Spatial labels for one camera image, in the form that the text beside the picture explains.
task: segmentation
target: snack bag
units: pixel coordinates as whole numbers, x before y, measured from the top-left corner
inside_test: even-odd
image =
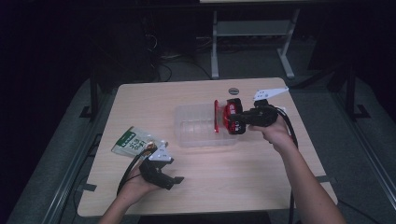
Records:
[[[111,151],[122,156],[133,158],[146,149],[150,142],[154,142],[157,147],[161,145],[165,145],[166,147],[168,146],[168,143],[164,140],[132,126],[122,135],[116,145],[111,148]]]

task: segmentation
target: power cord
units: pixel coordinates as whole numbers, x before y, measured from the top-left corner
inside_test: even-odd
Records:
[[[296,136],[296,134],[294,132],[294,129],[293,129],[292,125],[291,125],[291,121],[290,121],[288,115],[285,113],[285,111],[283,111],[280,108],[277,108],[277,114],[280,115],[283,118],[283,120],[285,120],[286,125],[289,128],[291,139],[293,140],[294,145],[298,149],[297,136]],[[294,219],[294,196],[293,196],[293,191],[291,191],[291,193],[290,193],[290,205],[289,205],[289,224],[293,223],[293,219]]]
[[[124,184],[125,184],[127,181],[129,181],[129,180],[132,179],[132,178],[135,178],[135,176],[133,176],[132,178],[128,178],[128,175],[129,175],[129,173],[131,172],[131,170],[134,168],[134,166],[136,165],[136,163],[140,160],[140,158],[141,158],[142,156],[144,156],[146,153],[152,153],[152,152],[153,152],[153,151],[152,151],[152,148],[145,149],[145,150],[141,151],[138,155],[136,155],[136,156],[134,157],[134,159],[133,159],[133,160],[131,161],[131,163],[129,164],[128,168],[126,169],[126,171],[125,171],[125,173],[124,173],[124,175],[123,175],[123,177],[122,177],[122,179],[121,179],[121,181],[120,181],[119,188],[117,189],[117,195],[119,195],[119,193],[120,193],[122,187],[124,186]]]
[[[165,64],[169,64],[169,63],[190,63],[192,65],[195,65],[199,69],[201,69],[204,72],[204,74],[209,78],[209,80],[213,80],[212,76],[210,76],[201,65],[194,63],[194,62],[189,62],[189,61],[176,61],[176,62],[159,63],[159,66],[163,66],[169,71],[168,78],[164,82],[169,81],[173,75],[172,69],[169,66],[165,65]]]

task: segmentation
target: forearm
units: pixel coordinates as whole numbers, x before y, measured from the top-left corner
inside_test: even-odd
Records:
[[[312,174],[295,145],[279,148],[303,223],[345,223],[326,190]]]
[[[124,203],[122,198],[116,198],[116,200],[114,200],[114,202],[107,208],[99,223],[120,223],[128,208],[129,205]]]

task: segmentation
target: green label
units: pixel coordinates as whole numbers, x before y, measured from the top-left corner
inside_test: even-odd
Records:
[[[132,139],[136,136],[136,133],[127,131],[120,139],[117,141],[117,145],[120,147],[125,147]]]

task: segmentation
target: wire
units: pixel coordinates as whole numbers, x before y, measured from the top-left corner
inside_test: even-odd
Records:
[[[137,163],[137,161],[140,159],[140,157],[142,157],[146,152],[150,152],[151,153],[151,150],[152,149],[145,149],[145,150],[141,151],[138,155],[136,155],[134,157],[134,159],[131,161],[131,164],[129,164],[129,166],[126,169],[124,175],[122,176],[122,179],[121,179],[120,184],[119,184],[119,188],[117,189],[117,195],[119,195],[122,187],[129,180],[129,179],[127,179],[128,175],[131,172],[132,168],[134,168],[134,165]]]
[[[140,175],[142,175],[142,174],[138,174],[138,175],[134,175],[134,176],[132,176],[131,178],[129,178],[129,179],[127,179],[127,180],[125,180],[125,183],[126,182],[128,182],[128,181],[130,181],[130,180],[132,180],[133,178],[135,178],[135,177],[138,177],[138,176],[140,176]]]
[[[183,55],[181,55],[181,54],[173,54],[173,55],[169,55],[169,56],[161,56],[161,59],[172,61],[174,59],[178,59],[178,58],[181,58],[181,57],[183,57]]]
[[[189,61],[177,61],[177,62],[168,62],[168,63],[190,63],[190,64],[193,64],[193,65],[195,65],[196,67],[200,68],[200,69],[206,74],[206,76],[207,76],[210,80],[213,79],[212,76],[210,76],[210,75],[206,72],[206,70],[205,70],[201,65],[199,65],[199,64],[197,64],[197,63],[193,63],[193,62],[189,62]]]
[[[222,54],[234,54],[240,51],[242,48],[241,44],[233,43],[228,39],[224,39],[222,41],[218,41],[218,53]]]
[[[95,136],[95,138],[93,139],[92,145],[90,146],[90,149],[88,150],[87,157],[95,157],[96,153],[95,154],[91,154],[91,153],[93,152],[93,150],[96,147],[99,147],[100,140],[98,140],[98,139],[99,139],[99,137],[102,137],[102,135],[103,135],[102,133],[98,133]]]
[[[163,63],[160,63],[159,66],[163,66],[163,67],[165,67],[165,68],[167,68],[169,70],[169,77],[164,82],[169,81],[171,79],[171,77],[172,77],[172,69],[169,66],[166,66]],[[158,77],[159,77],[160,81],[162,81],[161,74],[159,72],[158,72]]]
[[[212,41],[212,37],[209,37],[209,36],[197,37],[196,39],[198,41],[206,40],[206,42],[204,42],[204,43],[202,43],[202,44],[197,46],[197,49],[196,49],[197,52],[203,51],[204,49],[208,49],[211,46],[212,42],[213,42]]]
[[[277,114],[280,115],[283,118],[283,120],[285,120],[286,124],[288,125],[289,132],[290,132],[291,138],[293,140],[293,143],[298,149],[297,136],[294,132],[293,126],[291,125],[291,121],[290,121],[288,115],[285,113],[285,111],[283,111],[280,108],[276,108],[276,110],[277,110]],[[293,196],[293,191],[291,191],[290,205],[289,205],[289,224],[293,223],[293,219],[294,219],[294,196]]]
[[[374,222],[374,223],[376,223],[376,224],[381,224],[380,222],[378,222],[377,220],[375,220],[373,217],[370,217],[369,215],[363,213],[361,210],[359,210],[359,209],[357,209],[356,207],[350,205],[349,203],[346,203],[346,202],[344,202],[344,201],[342,201],[342,200],[340,200],[340,199],[338,199],[338,202],[339,202],[339,203],[342,203],[342,204],[344,204],[344,205],[346,205],[347,207],[349,207],[349,208],[351,208],[351,209],[353,209],[355,212],[361,214],[362,216],[367,217],[367,218],[370,219],[372,222]]]
[[[155,35],[146,35],[146,37],[151,37],[151,38],[153,38],[154,39],[154,47],[152,47],[151,49],[148,49],[149,51],[153,51],[155,48],[157,48],[157,45],[158,45],[158,40],[157,40],[157,37],[155,37]]]

